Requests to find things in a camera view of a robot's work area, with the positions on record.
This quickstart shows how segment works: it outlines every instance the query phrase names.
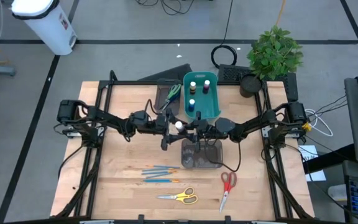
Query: yellow scissors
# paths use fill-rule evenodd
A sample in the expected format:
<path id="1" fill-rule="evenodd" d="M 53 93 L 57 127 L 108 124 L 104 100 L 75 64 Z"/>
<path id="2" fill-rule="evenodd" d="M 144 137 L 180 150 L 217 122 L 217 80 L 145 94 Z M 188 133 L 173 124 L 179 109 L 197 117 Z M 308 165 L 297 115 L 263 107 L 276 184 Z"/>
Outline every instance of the yellow scissors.
<path id="1" fill-rule="evenodd" d="M 171 199 L 183 202 L 185 205 L 191 205 L 196 203 L 198 200 L 197 195 L 194 194 L 194 188 L 188 187 L 183 193 L 177 195 L 159 195 L 157 198 L 160 199 Z"/>

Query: bottle cap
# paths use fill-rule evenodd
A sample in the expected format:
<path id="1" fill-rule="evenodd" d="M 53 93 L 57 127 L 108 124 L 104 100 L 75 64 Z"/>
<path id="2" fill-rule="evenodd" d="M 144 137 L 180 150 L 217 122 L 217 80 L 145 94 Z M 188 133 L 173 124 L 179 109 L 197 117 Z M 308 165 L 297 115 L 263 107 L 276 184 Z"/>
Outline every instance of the bottle cap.
<path id="1" fill-rule="evenodd" d="M 175 127 L 176 127 L 177 129 L 182 129 L 182 128 L 183 128 L 183 124 L 182 124 L 180 121 L 177 121 L 177 122 L 175 123 Z"/>

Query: red scissors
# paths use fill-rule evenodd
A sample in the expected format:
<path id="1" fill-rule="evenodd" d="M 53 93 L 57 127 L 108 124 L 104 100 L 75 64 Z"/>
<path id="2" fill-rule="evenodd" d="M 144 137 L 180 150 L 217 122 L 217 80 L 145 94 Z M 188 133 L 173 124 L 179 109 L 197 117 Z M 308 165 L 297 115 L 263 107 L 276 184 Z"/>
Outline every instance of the red scissors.
<path id="1" fill-rule="evenodd" d="M 230 190 L 236 186 L 237 183 L 237 175 L 235 172 L 231 172 L 231 173 L 227 173 L 227 172 L 223 172 L 221 175 L 223 184 L 224 184 L 224 193 L 223 193 L 223 198 L 222 198 L 222 203 L 221 203 L 221 207 L 219 208 L 219 213 L 222 212 L 223 210 L 223 206 L 226 203 L 227 200 L 227 196 L 229 195 Z"/>

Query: potted plant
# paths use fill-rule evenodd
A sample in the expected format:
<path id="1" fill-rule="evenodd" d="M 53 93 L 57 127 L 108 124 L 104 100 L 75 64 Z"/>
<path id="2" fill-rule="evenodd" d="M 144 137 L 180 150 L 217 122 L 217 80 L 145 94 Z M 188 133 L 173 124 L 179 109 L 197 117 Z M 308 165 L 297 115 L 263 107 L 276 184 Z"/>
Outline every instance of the potted plant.
<path id="1" fill-rule="evenodd" d="M 269 31 L 260 35 L 258 41 L 252 44 L 252 50 L 247 58 L 250 60 L 252 73 L 241 78 L 241 95 L 251 97 L 262 88 L 263 79 L 275 80 L 296 72 L 297 66 L 302 64 L 302 46 L 291 37 L 290 31 L 273 26 Z"/>

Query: teal plastic basket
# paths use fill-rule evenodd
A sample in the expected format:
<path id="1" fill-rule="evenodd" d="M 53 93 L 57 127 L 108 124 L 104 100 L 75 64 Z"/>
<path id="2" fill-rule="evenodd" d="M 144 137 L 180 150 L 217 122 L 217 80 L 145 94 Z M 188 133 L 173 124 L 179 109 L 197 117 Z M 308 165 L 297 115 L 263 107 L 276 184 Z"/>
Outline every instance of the teal plastic basket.
<path id="1" fill-rule="evenodd" d="M 209 90 L 203 93 L 204 81 L 209 80 Z M 196 83 L 196 93 L 190 94 L 190 83 Z M 201 119 L 212 120 L 221 114 L 218 101 L 218 90 L 216 85 L 218 78 L 212 72 L 189 72 L 183 78 L 185 112 L 190 121 L 196 118 L 196 112 L 201 112 Z M 196 101 L 194 111 L 189 111 L 189 100 Z"/>

